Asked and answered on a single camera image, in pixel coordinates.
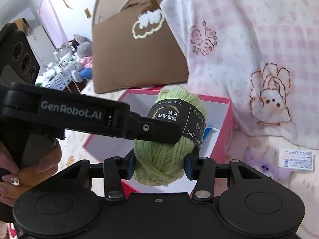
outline black yarn label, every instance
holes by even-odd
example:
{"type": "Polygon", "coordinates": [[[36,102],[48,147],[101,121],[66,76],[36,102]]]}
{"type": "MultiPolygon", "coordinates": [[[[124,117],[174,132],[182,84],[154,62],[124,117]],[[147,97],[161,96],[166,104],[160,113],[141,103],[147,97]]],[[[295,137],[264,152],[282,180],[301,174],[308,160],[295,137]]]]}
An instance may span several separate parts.
{"type": "Polygon", "coordinates": [[[199,152],[206,123],[202,113],[192,104],[180,99],[165,99],[154,104],[147,117],[176,123],[181,135],[194,141],[199,152]]]}

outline green yarn ball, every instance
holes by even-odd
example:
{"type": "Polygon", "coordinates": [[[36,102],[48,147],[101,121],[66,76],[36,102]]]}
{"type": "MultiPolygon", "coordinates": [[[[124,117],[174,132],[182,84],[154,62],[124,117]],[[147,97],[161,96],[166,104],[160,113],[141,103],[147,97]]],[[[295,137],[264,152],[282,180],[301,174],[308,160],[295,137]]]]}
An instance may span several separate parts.
{"type": "MultiPolygon", "coordinates": [[[[199,109],[206,117],[206,111],[200,99],[186,90],[162,90],[155,103],[165,99],[184,100],[199,109]]],[[[135,179],[145,185],[168,186],[183,177],[184,158],[192,153],[194,147],[195,143],[183,136],[175,145],[135,140],[134,153],[137,160],[135,179]]]]}

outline white cord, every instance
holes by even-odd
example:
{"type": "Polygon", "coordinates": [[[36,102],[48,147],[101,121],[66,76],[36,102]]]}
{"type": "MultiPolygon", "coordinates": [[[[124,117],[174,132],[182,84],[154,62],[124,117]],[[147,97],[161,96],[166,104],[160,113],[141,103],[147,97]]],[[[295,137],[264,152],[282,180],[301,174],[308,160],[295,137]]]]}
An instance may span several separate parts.
{"type": "Polygon", "coordinates": [[[67,87],[67,89],[69,90],[69,92],[72,93],[72,91],[70,90],[69,86],[67,85],[66,87],[67,87]]]}
{"type": "Polygon", "coordinates": [[[75,86],[77,87],[78,92],[81,93],[81,91],[80,91],[80,89],[79,89],[77,83],[76,83],[73,79],[72,79],[72,82],[74,82],[75,86]]]}

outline product label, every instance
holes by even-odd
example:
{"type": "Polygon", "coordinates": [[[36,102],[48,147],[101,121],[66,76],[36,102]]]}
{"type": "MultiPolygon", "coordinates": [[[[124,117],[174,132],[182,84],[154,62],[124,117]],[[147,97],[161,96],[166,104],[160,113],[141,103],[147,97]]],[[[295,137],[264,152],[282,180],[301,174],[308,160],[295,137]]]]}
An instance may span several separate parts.
{"type": "Polygon", "coordinates": [[[105,109],[100,107],[68,102],[56,98],[41,97],[38,114],[44,112],[65,115],[66,117],[78,117],[94,122],[104,122],[105,118],[105,109]]]}
{"type": "Polygon", "coordinates": [[[312,170],[312,152],[286,150],[284,167],[296,170],[312,170]]]}
{"type": "Polygon", "coordinates": [[[176,123],[181,135],[194,141],[200,150],[206,123],[202,113],[192,104],[179,99],[162,100],[152,106],[147,117],[176,123]]]}

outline screw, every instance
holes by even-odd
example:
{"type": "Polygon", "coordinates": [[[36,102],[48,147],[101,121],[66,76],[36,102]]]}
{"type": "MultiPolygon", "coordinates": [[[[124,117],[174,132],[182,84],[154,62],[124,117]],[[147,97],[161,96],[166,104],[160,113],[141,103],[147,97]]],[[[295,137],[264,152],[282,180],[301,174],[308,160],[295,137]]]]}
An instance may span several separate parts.
{"type": "Polygon", "coordinates": [[[149,126],[148,124],[145,124],[145,125],[143,126],[143,130],[144,130],[145,132],[149,131],[149,130],[150,130],[150,126],[149,126]]]}
{"type": "Polygon", "coordinates": [[[196,191],[195,196],[199,199],[207,199],[211,196],[211,193],[209,191],[196,191]]]}
{"type": "Polygon", "coordinates": [[[109,199],[119,199],[122,196],[123,196],[123,193],[120,191],[109,191],[109,193],[107,194],[107,197],[109,199]]]}

